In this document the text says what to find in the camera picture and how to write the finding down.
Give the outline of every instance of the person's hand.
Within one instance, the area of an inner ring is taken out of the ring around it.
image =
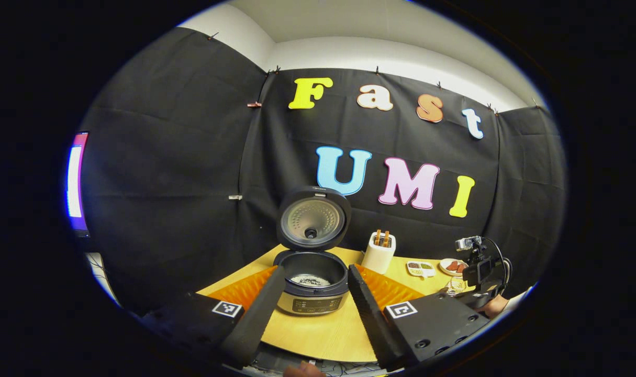
[[[501,311],[504,310],[504,307],[508,303],[509,303],[509,300],[507,300],[506,298],[503,298],[501,294],[497,294],[497,296],[493,298],[492,300],[488,301],[487,304],[483,305],[480,308],[474,309],[474,311],[477,313],[480,313],[483,311],[485,312],[485,315],[487,315],[489,319],[493,319],[497,317],[497,315],[499,315]]]
[[[327,375],[322,373],[315,365],[302,361],[299,368],[291,365],[285,368],[283,377],[327,377]]]

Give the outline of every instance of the white wall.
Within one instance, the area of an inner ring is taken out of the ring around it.
[[[275,43],[244,12],[228,4],[195,15],[179,26],[201,31],[241,52],[264,71],[344,68],[378,71],[441,86],[499,112],[528,106],[509,88],[473,67],[441,53],[395,41],[324,37]]]

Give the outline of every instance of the black curtain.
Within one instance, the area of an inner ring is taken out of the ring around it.
[[[312,99],[313,108],[290,109],[294,81],[315,77],[333,86]],[[358,105],[366,84],[386,88],[394,107]],[[425,94],[442,101],[440,122],[416,113]],[[255,101],[262,106],[247,106]],[[469,132],[465,109],[480,117],[483,138]],[[365,250],[368,236],[383,229],[397,239],[398,256],[461,258],[455,240],[484,234],[514,263],[507,295],[540,276],[564,208],[564,157],[544,110],[495,115],[433,84],[368,71],[265,74],[229,46],[184,28],[132,58],[81,130],[90,131],[82,182],[91,250],[102,253],[123,306],[138,313],[198,291],[277,245],[280,201],[297,186],[318,184],[321,146],[342,150],[339,182],[353,176],[351,150],[372,154],[361,189],[347,196],[353,214],[342,247]],[[431,209],[378,201],[386,158],[404,160],[411,177],[423,164],[439,167]],[[450,215],[458,176],[475,181],[466,217]]]

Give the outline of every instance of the rice cooker control panel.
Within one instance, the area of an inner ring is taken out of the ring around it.
[[[339,308],[342,298],[343,297],[324,298],[318,300],[295,298],[292,301],[292,311],[295,313],[328,313]]]

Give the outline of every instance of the screen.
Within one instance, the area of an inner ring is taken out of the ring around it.
[[[71,227],[81,237],[90,236],[90,231],[85,224],[85,217],[83,217],[83,202],[81,201],[81,165],[87,135],[87,132],[80,132],[74,138],[71,153],[69,153],[69,167],[66,171],[66,207],[69,210]]]

